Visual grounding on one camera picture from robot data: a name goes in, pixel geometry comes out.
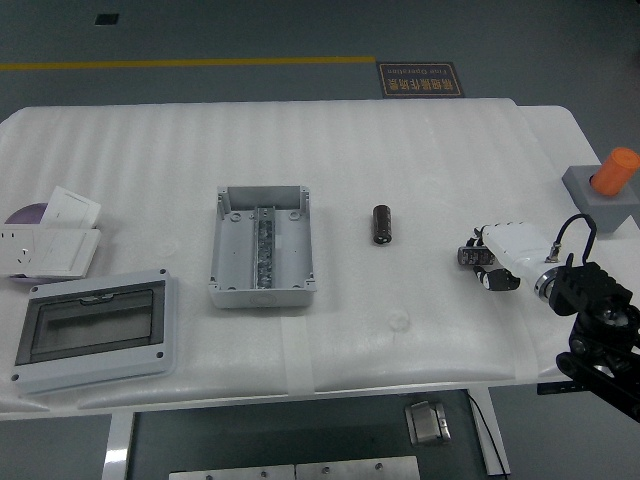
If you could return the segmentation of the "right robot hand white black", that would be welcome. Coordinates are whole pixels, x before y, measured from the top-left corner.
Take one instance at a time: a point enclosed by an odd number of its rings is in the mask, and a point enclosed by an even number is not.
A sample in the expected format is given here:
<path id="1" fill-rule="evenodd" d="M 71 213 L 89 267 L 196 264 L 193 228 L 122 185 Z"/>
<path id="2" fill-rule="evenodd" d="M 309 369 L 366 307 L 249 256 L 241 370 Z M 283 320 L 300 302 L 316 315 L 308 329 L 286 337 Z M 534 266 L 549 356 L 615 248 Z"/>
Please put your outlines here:
<path id="1" fill-rule="evenodd" d="M 469 267 L 489 291 L 513 291 L 526 283 L 547 301 L 557 274 L 557 263 L 548 259 L 551 242 L 538 229 L 523 222 L 485 225 L 458 248 L 457 261 Z"/>

